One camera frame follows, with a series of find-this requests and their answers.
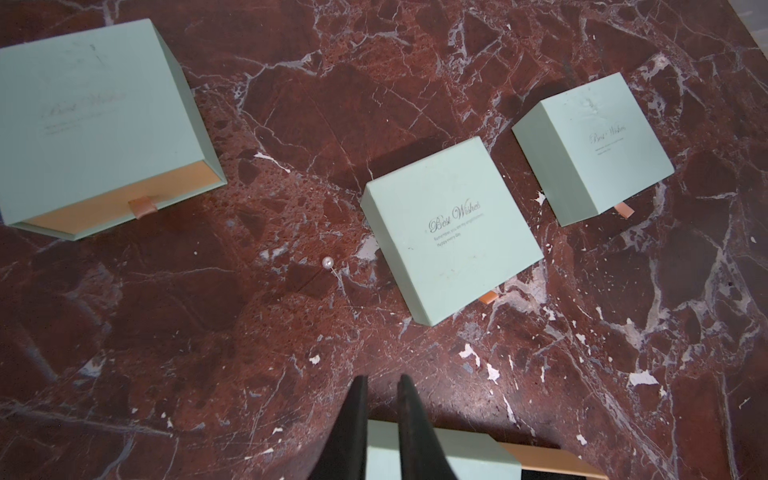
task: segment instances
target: cardboard box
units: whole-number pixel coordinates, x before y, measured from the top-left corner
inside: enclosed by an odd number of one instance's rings
[[[608,480],[603,472],[565,450],[498,443],[485,433],[435,429],[435,435],[458,480],[520,480],[523,470]],[[401,478],[396,423],[368,421],[366,457],[366,479]]]
[[[621,73],[540,101],[512,131],[562,226],[674,172]]]
[[[425,325],[543,257],[479,137],[368,182],[360,205]]]
[[[0,49],[0,214],[76,240],[226,184],[149,20]]]

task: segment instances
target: gift box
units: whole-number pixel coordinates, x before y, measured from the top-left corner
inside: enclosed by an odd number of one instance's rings
[[[603,472],[565,450],[500,443],[486,433],[448,429],[434,432],[458,480],[608,480]],[[397,424],[369,420],[367,434],[366,479],[400,480]]]
[[[360,205],[418,323],[435,325],[542,258],[479,137],[371,180]]]
[[[0,214],[76,240],[226,184],[150,20],[0,49]]]
[[[674,172],[620,73],[545,98],[512,131],[562,226]]]

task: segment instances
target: red marble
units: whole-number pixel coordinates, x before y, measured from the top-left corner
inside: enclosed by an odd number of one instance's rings
[[[3,2],[0,46],[147,17],[230,184],[76,243],[0,227],[1,477],[305,478],[351,378],[394,419],[407,372],[436,425],[611,478],[764,478],[768,61],[725,0]],[[616,71],[676,173],[559,227],[510,127]],[[545,260],[426,328],[359,196],[474,135]]]

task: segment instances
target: large gift box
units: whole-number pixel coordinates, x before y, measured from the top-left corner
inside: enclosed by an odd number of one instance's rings
[[[6,224],[76,240],[227,182],[150,20],[3,48],[0,65]]]

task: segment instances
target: pull tab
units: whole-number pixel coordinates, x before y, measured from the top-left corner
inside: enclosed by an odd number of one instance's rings
[[[136,217],[137,220],[157,211],[157,207],[149,197],[140,197],[135,200],[131,200],[128,202],[128,206],[134,213],[134,217]]]
[[[634,210],[632,210],[632,207],[630,207],[629,205],[627,205],[624,202],[621,202],[620,204],[618,204],[614,208],[619,213],[619,215],[621,215],[624,218],[629,218],[634,213]]]
[[[478,298],[478,300],[483,302],[485,305],[490,305],[497,298],[498,298],[498,293],[496,293],[493,290],[491,290],[490,292],[488,292],[485,295],[483,295],[480,298]]]

